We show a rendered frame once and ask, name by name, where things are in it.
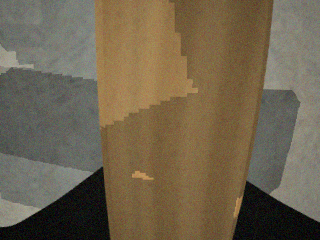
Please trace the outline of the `brown wooden board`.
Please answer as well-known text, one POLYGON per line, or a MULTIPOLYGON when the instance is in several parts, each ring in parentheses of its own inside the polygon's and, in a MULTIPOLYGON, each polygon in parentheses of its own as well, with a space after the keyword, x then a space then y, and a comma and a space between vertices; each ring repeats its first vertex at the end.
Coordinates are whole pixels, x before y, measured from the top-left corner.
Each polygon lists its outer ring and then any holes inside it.
POLYGON ((111 240, 232 240, 275 0, 95 0, 111 240))

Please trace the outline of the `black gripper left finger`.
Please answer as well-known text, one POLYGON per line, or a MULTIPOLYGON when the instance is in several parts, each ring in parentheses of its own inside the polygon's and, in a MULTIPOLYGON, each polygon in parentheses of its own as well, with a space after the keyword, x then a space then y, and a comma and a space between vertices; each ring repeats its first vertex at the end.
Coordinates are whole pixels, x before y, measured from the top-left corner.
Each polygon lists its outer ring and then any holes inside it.
POLYGON ((0 227, 0 240, 111 240, 104 167, 19 224, 0 227))

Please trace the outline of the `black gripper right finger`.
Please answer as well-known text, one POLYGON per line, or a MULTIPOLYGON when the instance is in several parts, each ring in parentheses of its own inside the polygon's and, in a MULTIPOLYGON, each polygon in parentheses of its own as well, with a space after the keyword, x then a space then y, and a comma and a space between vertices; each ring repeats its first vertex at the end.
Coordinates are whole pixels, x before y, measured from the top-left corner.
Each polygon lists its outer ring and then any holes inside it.
POLYGON ((232 240, 320 240, 320 223, 247 180, 232 240))

